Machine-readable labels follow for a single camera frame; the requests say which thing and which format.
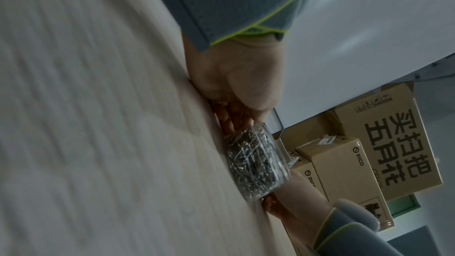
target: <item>person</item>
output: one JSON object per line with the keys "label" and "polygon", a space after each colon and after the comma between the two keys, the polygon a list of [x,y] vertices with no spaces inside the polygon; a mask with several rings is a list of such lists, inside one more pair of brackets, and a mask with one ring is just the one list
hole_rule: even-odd
{"label": "person", "polygon": [[[181,27],[190,80],[223,133],[265,122],[282,93],[285,34],[308,0],[162,1]],[[400,255],[376,235],[376,217],[346,200],[331,205],[294,171],[262,205],[315,255]]]}

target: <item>green object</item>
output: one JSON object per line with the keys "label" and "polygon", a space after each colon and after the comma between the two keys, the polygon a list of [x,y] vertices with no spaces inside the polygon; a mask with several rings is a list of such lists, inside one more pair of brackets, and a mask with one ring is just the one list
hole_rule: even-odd
{"label": "green object", "polygon": [[387,201],[387,206],[389,206],[390,214],[393,218],[420,208],[420,204],[414,194]]}

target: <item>light wood tabletop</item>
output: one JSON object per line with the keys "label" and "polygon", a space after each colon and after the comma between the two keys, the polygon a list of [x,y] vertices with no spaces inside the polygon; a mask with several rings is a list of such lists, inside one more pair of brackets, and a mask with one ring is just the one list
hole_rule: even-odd
{"label": "light wood tabletop", "polygon": [[0,0],[0,255],[295,255],[159,0]]}

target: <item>white sticker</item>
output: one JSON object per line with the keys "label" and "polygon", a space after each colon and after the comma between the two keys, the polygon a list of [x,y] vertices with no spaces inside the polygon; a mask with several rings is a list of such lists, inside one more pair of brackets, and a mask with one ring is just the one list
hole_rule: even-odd
{"label": "white sticker", "polygon": [[291,160],[288,162],[288,168],[293,167],[294,164],[299,162],[299,160],[300,160],[300,157],[291,157]]}
{"label": "white sticker", "polygon": [[336,136],[325,136],[324,138],[319,141],[318,145],[329,145],[332,144],[333,140],[335,140]]}

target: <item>human hand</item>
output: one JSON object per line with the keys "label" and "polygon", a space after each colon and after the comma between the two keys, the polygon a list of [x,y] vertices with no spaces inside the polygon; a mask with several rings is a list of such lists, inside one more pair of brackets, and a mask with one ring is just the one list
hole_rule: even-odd
{"label": "human hand", "polygon": [[262,206],[279,218],[288,233],[302,245],[312,247],[332,205],[307,179],[291,170],[291,179],[267,195]]}
{"label": "human hand", "polygon": [[206,97],[227,136],[265,122],[278,104],[284,78],[284,43],[274,35],[234,37],[200,53],[183,36],[191,82]]}

